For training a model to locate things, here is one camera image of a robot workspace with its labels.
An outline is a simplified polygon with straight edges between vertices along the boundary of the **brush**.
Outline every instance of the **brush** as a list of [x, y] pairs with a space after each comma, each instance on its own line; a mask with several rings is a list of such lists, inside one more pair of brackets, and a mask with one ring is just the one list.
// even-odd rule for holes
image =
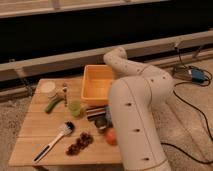
[[59, 128], [60, 133], [52, 142], [50, 142], [47, 146], [44, 147], [44, 149], [36, 156], [34, 162], [39, 162], [63, 136], [66, 136], [73, 132], [74, 128], [75, 126], [72, 122], [65, 122], [64, 124], [62, 124]]

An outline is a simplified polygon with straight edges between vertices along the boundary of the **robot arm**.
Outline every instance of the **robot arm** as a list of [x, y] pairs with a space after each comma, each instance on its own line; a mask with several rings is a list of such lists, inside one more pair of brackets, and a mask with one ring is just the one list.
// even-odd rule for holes
[[165, 100], [173, 90], [171, 76], [160, 68], [128, 61], [123, 48], [104, 56], [119, 76], [109, 91], [109, 108], [125, 169], [169, 171], [151, 105]]

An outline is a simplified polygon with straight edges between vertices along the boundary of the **orange bowl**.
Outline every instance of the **orange bowl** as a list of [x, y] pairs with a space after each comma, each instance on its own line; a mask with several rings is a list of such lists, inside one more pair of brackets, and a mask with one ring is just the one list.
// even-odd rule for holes
[[114, 81], [112, 68], [107, 65], [86, 65], [81, 99], [89, 106], [108, 105], [108, 91]]

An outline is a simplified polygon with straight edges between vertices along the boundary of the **cable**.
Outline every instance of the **cable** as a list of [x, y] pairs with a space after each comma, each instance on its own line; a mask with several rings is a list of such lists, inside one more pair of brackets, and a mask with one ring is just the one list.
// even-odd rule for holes
[[[188, 70], [190, 70], [190, 69], [197, 69], [197, 70], [200, 70], [200, 71], [202, 71], [202, 72], [204, 73], [204, 77], [205, 77], [204, 83], [195, 83], [195, 82], [192, 82], [192, 81], [185, 81], [185, 82], [180, 82], [180, 83], [175, 84], [175, 87], [177, 87], [178, 85], [182, 85], [182, 84], [194, 84], [194, 85], [198, 85], [198, 86], [201, 86], [201, 87], [207, 87], [207, 86], [209, 86], [209, 85], [211, 84], [211, 81], [212, 81], [212, 74], [211, 74], [209, 71], [207, 71], [207, 70], [200, 69], [200, 68], [195, 67], [195, 66], [186, 66], [186, 65], [183, 63], [183, 61], [182, 61], [182, 58], [181, 58], [181, 55], [180, 55], [180, 50], [179, 50], [178, 48], [175, 48], [175, 49], [176, 49], [176, 51], [177, 51], [177, 53], [178, 53], [178, 56], [179, 56], [179, 59], [180, 59], [180, 63], [183, 65], [183, 67], [184, 67], [185, 69], [188, 69]], [[195, 110], [199, 111], [199, 112], [203, 115], [203, 117], [204, 117], [204, 119], [205, 119], [206, 127], [207, 127], [208, 136], [209, 136], [209, 138], [211, 139], [211, 141], [213, 142], [213, 136], [212, 136], [212, 134], [211, 134], [211, 131], [210, 131], [210, 128], [209, 128], [208, 119], [207, 119], [205, 113], [204, 113], [201, 109], [199, 109], [198, 107], [192, 105], [191, 103], [187, 102], [187, 101], [184, 100], [182, 97], [180, 97], [180, 96], [175, 92], [175, 90], [173, 91], [173, 93], [174, 93], [174, 95], [175, 95], [178, 99], [180, 99], [182, 102], [184, 102], [184, 103], [186, 103], [187, 105], [191, 106], [192, 108], [194, 108]], [[162, 144], [162, 145], [166, 145], [166, 146], [170, 146], [170, 147], [173, 147], [173, 148], [179, 150], [180, 152], [182, 152], [183, 154], [185, 154], [187, 157], [189, 157], [190, 159], [192, 159], [192, 160], [194, 160], [194, 161], [196, 161], [196, 162], [198, 162], [198, 163], [200, 163], [200, 164], [207, 164], [207, 165], [209, 165], [209, 164], [212, 164], [212, 163], [213, 163], [213, 161], [201, 161], [201, 160], [198, 160], [198, 159], [196, 159], [196, 158], [193, 157], [192, 155], [188, 154], [186, 151], [184, 151], [183, 149], [181, 149], [180, 147], [178, 147], [178, 146], [176, 146], [176, 145], [173, 145], [173, 144], [170, 144], [170, 143], [165, 143], [165, 142], [161, 142], [161, 144]]]
[[176, 145], [173, 145], [173, 144], [170, 144], [170, 143], [165, 143], [165, 142], [161, 142], [162, 145], [166, 145], [166, 146], [170, 146], [170, 147], [173, 147], [177, 150], [179, 150], [180, 152], [182, 152], [183, 154], [185, 154], [187, 157], [189, 157], [190, 159], [200, 163], [200, 164], [212, 164], [213, 161], [202, 161], [202, 160], [198, 160], [196, 159], [195, 157], [191, 156], [189, 153], [185, 152], [183, 149], [181, 149], [180, 147], [177, 147]]
[[[175, 84], [175, 87], [178, 86], [178, 85], [181, 85], [181, 84], [194, 84], [194, 83], [192, 83], [192, 82], [180, 82], [180, 83]], [[187, 101], [184, 100], [182, 97], [180, 97], [180, 96], [175, 92], [175, 90], [173, 91], [173, 93], [174, 93], [174, 95], [175, 95], [178, 99], [180, 99], [182, 102], [184, 102], [184, 103], [186, 103], [187, 105], [191, 106], [192, 108], [194, 108], [195, 110], [199, 111], [199, 112], [203, 115], [203, 117], [204, 117], [204, 119], [205, 119], [205, 122], [206, 122], [206, 127], [207, 127], [207, 131], [208, 131], [208, 134], [209, 134], [209, 138], [211, 139], [211, 141], [213, 141], [213, 136], [212, 136], [212, 134], [211, 134], [211, 131], [210, 131], [210, 128], [209, 128], [208, 119], [207, 119], [205, 113], [204, 113], [201, 109], [199, 109], [198, 107], [192, 105], [191, 103], [187, 102]]]

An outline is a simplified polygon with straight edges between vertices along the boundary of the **small cup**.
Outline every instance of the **small cup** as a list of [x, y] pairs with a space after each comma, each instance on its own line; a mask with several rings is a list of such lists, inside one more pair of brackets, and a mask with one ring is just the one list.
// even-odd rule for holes
[[41, 85], [41, 93], [44, 93], [48, 98], [52, 99], [56, 96], [56, 85], [52, 81], [45, 82]]

